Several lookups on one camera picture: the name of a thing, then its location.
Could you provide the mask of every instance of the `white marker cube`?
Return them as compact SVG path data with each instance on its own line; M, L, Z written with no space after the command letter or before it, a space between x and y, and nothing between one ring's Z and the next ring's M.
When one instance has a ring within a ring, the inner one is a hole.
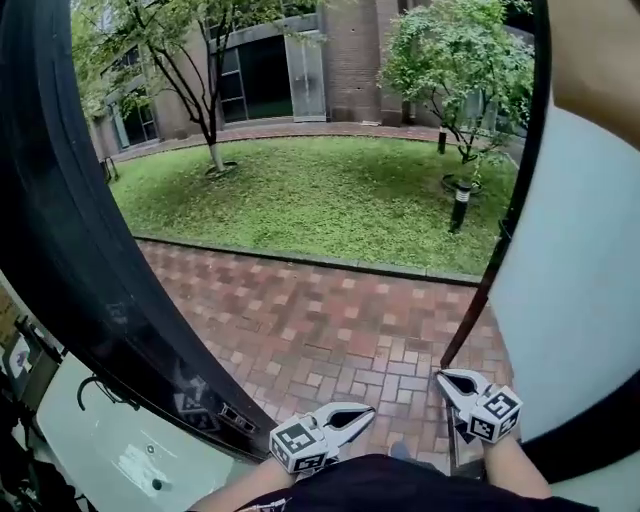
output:
M521 408L522 401L503 386L471 410L467 433L488 443L497 443L518 424Z
M269 448L288 473L324 466L329 447L308 418L290 418L271 431Z

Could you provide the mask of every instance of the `black shirt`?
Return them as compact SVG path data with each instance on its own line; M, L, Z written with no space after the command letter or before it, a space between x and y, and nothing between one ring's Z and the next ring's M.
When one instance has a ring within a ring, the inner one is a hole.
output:
M562 498L522 498L478 480L447 477L438 471L386 455L366 455L330 466L310 478L299 481L289 489L262 496L240 510L582 512L597 509Z

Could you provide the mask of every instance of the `walkway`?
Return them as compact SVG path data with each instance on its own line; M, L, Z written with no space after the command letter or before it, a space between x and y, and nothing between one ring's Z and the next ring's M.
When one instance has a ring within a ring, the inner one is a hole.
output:
M140 249L211 353L277 421L332 400L378 415L351 456L404 439L448 468L446 419L431 376L472 288L290 264L173 245ZM502 340L485 311L454 366L507 383Z
M424 126L367 126L360 123L282 123L255 126L251 128L232 128L218 132L219 142L229 142L243 139L268 139L273 137L301 137L309 135L356 135L365 137L389 137L395 139L410 139L423 141L437 141L438 130ZM455 139L449 135L448 141ZM124 162L140 156L162 153L173 149L190 148L206 144L204 136L193 135L187 139L166 140L158 144L142 146L114 155L113 160Z

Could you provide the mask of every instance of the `grass lawn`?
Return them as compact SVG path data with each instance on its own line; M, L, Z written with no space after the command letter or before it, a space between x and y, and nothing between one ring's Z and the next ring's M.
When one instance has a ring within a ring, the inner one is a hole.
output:
M482 172L462 231L447 232L453 198L440 178L459 154L395 139L305 137L225 143L237 170L204 176L206 147L118 164L111 185L134 233L215 244L481 274L515 172L506 160Z

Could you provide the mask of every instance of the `leafy tree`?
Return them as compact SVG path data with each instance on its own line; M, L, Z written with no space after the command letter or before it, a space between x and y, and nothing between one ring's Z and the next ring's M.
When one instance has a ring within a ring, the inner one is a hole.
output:
M434 0L395 21L381 82L453 133L462 164L489 157L528 124L533 48L505 29L514 4L528 8L522 0ZM480 108L469 113L478 97ZM504 120L497 127L489 120L496 111Z
M73 58L85 115L104 113L105 98L118 92L122 115L172 91L209 145L218 172L215 106L229 35L234 30L309 12L320 0L74 0ZM187 48L194 31L215 50L203 73ZM197 77L187 80L186 62ZM131 87L144 75L144 87Z

